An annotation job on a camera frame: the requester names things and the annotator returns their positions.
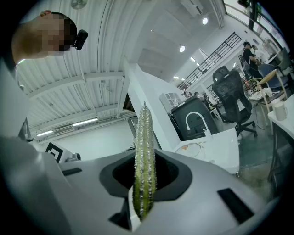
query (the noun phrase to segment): ceiling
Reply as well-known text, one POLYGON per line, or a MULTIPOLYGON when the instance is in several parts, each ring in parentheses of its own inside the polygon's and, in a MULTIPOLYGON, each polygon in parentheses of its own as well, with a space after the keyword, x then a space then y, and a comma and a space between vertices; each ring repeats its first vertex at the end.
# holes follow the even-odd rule
POLYGON ((70 2, 41 1, 22 20, 57 11, 89 33, 80 51, 17 66, 32 102, 28 123, 33 136, 94 117, 107 121, 130 115, 133 112, 123 109, 129 86, 124 59, 168 80, 218 27, 210 1, 201 0, 203 14, 195 17, 180 0, 88 0, 80 10, 70 2), (205 26, 203 16, 209 18, 205 26), (179 53, 180 45, 186 46, 185 52, 179 53))
POLYGON ((123 110, 128 83, 122 61, 132 42, 132 24, 140 22, 135 19, 149 2, 88 0, 75 10, 69 0, 45 0, 24 17, 22 22, 44 10, 57 11, 89 33, 80 51, 18 64, 19 82, 32 102, 28 123, 33 136, 93 117, 104 121, 130 113, 123 110))
POLYGON ((195 17, 180 0, 165 3, 165 8, 149 32, 138 61, 143 71, 169 82, 205 38, 219 27, 210 1, 200 2, 203 13, 195 17), (207 25, 202 24, 204 17, 209 19, 207 25), (182 53, 179 52, 181 45, 186 47, 182 53))

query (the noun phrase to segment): black railing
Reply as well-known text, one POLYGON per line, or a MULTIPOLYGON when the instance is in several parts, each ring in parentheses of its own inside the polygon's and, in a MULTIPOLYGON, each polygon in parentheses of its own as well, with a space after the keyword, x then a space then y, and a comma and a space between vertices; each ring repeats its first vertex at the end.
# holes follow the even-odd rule
POLYGON ((235 45, 242 39, 234 32, 232 33, 210 56, 205 59, 184 82, 181 82, 177 87, 181 90, 196 82, 203 74, 210 70, 221 58, 223 58, 235 45))

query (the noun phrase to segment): sink faucet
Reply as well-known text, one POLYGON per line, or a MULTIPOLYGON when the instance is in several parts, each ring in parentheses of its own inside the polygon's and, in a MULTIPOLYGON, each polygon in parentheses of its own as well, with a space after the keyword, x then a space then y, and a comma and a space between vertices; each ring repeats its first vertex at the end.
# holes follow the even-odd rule
POLYGON ((204 122, 205 128, 206 128, 206 129, 203 129, 203 130, 204 130, 204 134, 205 134, 205 136, 208 138, 208 140, 211 140, 211 139, 212 139, 211 132, 210 132, 210 130, 208 129, 208 126, 207 126, 207 124, 206 124, 206 121, 204 120, 203 116, 202 116, 199 112, 190 112, 190 113, 187 114, 187 116, 186 116, 187 130, 190 130, 190 127, 189 127, 189 125, 188 125, 188 121, 187 121, 187 119, 188 119, 188 116, 191 115, 191 114, 197 114, 197 115, 199 115, 199 116, 201 117, 202 121, 204 122))

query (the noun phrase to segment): black hair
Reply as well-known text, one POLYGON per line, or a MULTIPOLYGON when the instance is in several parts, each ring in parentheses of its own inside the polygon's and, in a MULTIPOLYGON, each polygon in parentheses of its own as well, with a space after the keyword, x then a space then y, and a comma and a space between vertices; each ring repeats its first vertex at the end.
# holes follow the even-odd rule
POLYGON ((247 45, 249 45, 251 47, 249 42, 244 42, 243 45, 244 45, 244 47, 247 46, 247 45))
POLYGON ((64 19, 65 21, 65 45, 61 45, 59 50, 60 51, 64 51, 64 50, 68 50, 70 46, 73 46, 78 34, 78 29, 77 26, 75 25, 75 23, 73 22, 73 20, 69 17, 67 17, 66 15, 60 13, 60 12, 51 12, 52 14, 58 15, 59 19, 64 19))

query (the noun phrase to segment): window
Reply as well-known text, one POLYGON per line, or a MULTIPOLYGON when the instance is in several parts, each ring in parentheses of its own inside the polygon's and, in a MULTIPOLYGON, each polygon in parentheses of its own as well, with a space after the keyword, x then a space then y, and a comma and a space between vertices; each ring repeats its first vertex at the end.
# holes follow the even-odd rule
POLYGON ((240 5, 238 3, 238 1, 236 0, 224 0, 224 3, 226 5, 232 6, 238 10, 240 10, 241 12, 243 12, 244 14, 246 14, 247 16, 249 16, 249 8, 245 8, 244 6, 240 5))
POLYGON ((239 21, 242 21, 244 24, 248 26, 249 24, 249 17, 242 14, 241 12, 237 11, 236 9, 226 5, 226 12, 228 15, 231 15, 238 19, 239 21))
POLYGON ((287 51, 289 52, 290 49, 288 48, 287 43, 284 41, 283 37, 280 33, 260 14, 258 14, 257 22, 260 23, 263 27, 267 29, 267 31, 277 40, 281 47, 286 47, 287 51))

